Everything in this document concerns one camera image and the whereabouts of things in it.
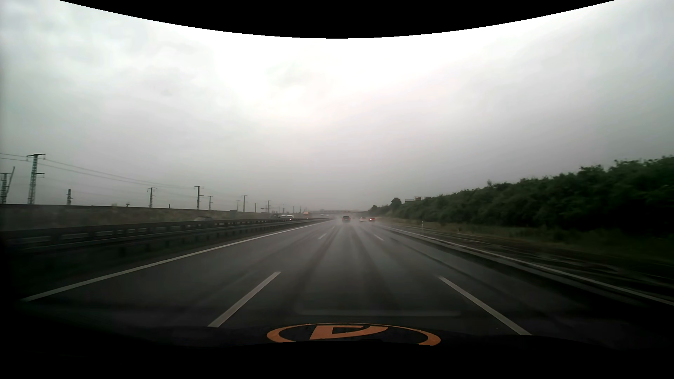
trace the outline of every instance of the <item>grass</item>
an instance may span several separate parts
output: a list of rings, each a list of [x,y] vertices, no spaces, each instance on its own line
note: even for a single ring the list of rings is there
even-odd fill
[[[379,217],[391,223],[421,226],[421,221]],[[496,227],[489,225],[423,223],[424,228],[483,237],[500,237],[538,245],[576,250],[592,254],[639,260],[654,260],[674,265],[674,235],[669,238],[634,237],[617,230],[598,229],[579,232],[561,229]]]

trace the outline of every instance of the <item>metal guardrail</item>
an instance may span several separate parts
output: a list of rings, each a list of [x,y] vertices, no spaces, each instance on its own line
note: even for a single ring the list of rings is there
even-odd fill
[[[254,229],[262,226],[282,226],[306,223],[320,218],[270,218],[213,221],[179,221],[173,223],[143,223],[98,225],[0,232],[0,239],[9,251],[43,252],[60,248],[86,247],[125,243],[145,239],[161,239],[211,232]]]

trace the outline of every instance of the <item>asphalt road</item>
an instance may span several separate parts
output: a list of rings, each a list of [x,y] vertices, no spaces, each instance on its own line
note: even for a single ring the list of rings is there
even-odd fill
[[[350,322],[533,334],[617,348],[672,341],[670,305],[564,284],[377,223],[336,219],[219,245],[70,283],[22,307],[101,328]]]

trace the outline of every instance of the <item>cloud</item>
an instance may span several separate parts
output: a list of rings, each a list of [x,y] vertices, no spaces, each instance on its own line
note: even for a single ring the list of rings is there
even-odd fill
[[[193,207],[204,185],[222,209],[241,194],[368,208],[657,157],[674,146],[673,4],[311,40],[5,1],[0,152],[172,185],[157,185],[159,206]],[[60,204],[66,188],[91,204],[147,200],[149,185],[45,172],[38,202]]]

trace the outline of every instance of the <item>orange circle emblem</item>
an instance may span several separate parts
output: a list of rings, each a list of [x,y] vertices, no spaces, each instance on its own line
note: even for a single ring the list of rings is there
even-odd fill
[[[426,341],[418,343],[417,345],[437,345],[440,343],[440,337],[436,336],[433,333],[425,332],[424,330],[406,328],[404,326],[394,326],[394,325],[383,325],[383,324],[369,324],[364,322],[322,322],[318,324],[300,324],[300,325],[291,325],[284,326],[282,328],[274,329],[271,332],[267,333],[267,338],[274,342],[296,342],[281,336],[281,332],[284,330],[298,328],[300,326],[311,326],[315,325],[310,341],[318,340],[330,340],[330,339],[341,339],[346,337],[360,337],[369,334],[381,333],[389,328],[411,330],[426,336]],[[334,332],[335,328],[348,328],[354,329],[348,332]]]

